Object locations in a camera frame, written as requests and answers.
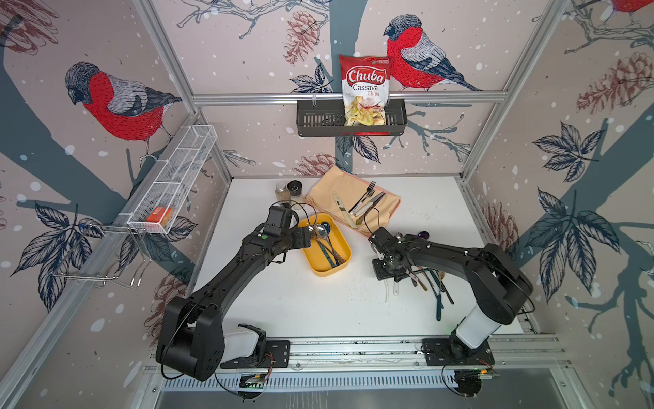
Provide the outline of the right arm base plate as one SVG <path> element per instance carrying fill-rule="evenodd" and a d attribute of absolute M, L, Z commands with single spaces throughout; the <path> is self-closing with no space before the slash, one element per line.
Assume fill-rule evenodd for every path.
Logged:
<path fill-rule="evenodd" d="M 431 337 L 421 341 L 421 351 L 428 366 L 494 366 L 495 359 L 488 340 L 470 349 L 454 336 Z"/>

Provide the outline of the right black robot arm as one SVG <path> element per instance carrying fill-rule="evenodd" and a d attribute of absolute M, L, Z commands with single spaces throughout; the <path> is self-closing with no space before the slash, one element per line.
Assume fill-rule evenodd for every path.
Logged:
<path fill-rule="evenodd" d="M 498 245 L 463 248 L 439 244 L 419 235 L 393 236 L 379 228 L 369 238 L 378 255 L 377 276 L 410 276 L 414 269 L 435 269 L 468 282 L 475 299 L 473 310 L 457 325 L 448 340 L 450 355 L 468 358 L 499 327 L 515 320 L 533 293 L 533 285 Z"/>

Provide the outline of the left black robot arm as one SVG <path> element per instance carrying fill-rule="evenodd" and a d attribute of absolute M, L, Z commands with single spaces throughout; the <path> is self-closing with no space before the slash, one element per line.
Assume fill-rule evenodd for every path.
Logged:
<path fill-rule="evenodd" d="M 267 221 L 247 235 L 232 260 L 205 286 L 168 303 L 156 361 L 199 381 L 212 376 L 226 354 L 223 319 L 245 287 L 279 255 L 311 246 L 309 228 L 287 204 L 273 205 Z"/>

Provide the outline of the green handled steel spoon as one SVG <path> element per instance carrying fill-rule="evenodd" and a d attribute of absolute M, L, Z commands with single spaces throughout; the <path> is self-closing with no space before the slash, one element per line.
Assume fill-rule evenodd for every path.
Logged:
<path fill-rule="evenodd" d="M 326 247 L 320 242 L 320 237 L 318 236 L 317 230 L 315 228 L 313 228 L 312 226 L 309 226 L 308 229 L 309 229 L 309 232 L 311 233 L 312 239 L 318 244 L 318 248 L 323 253 L 326 261 L 328 262 L 328 264 L 330 264 L 330 267 L 335 268 L 336 264 L 335 264 L 334 260 L 331 258 L 330 252 L 328 252 Z"/>

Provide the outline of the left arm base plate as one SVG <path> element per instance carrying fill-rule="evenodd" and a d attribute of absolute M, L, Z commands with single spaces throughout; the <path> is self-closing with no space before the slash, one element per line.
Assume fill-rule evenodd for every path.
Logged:
<path fill-rule="evenodd" d="M 291 342 L 288 340 L 267 340 L 257 344 L 251 355 L 223 362 L 220 368 L 223 370 L 287 368 L 290 349 Z"/>

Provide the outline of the yellow plastic storage box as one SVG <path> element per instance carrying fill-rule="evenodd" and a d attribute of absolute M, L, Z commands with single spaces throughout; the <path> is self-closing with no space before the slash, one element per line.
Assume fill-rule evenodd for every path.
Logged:
<path fill-rule="evenodd" d="M 344 259 L 344 263 L 341 265 L 337 264 L 335 257 L 331 253 L 331 248 L 327 240 L 323 240 L 322 238 L 320 238 L 320 242 L 326 247 L 328 252 L 330 252 L 330 256 L 336 264 L 335 268 L 330 267 L 330 264 L 328 264 L 323 253 L 318 248 L 318 244 L 312 239 L 311 247 L 308 249 L 303 249 L 302 251 L 311 271 L 313 271 L 313 273 L 318 277 L 327 277 L 329 275 L 340 272 L 341 270 L 345 269 L 345 267 L 347 267 L 347 265 L 349 264 L 352 258 L 352 250 L 349 246 L 349 243 L 347 243 L 347 240 L 345 239 L 341 230 L 338 228 L 335 220 L 328 214 L 318 213 L 314 217 L 311 217 L 309 220 L 307 219 L 301 220 L 299 225 L 301 227 L 305 227 L 305 226 L 308 227 L 309 223 L 315 223 L 316 225 L 317 223 L 321 224 L 323 222 L 330 223 L 331 226 L 331 233 L 329 234 L 330 240 L 334 245 L 336 251 Z"/>

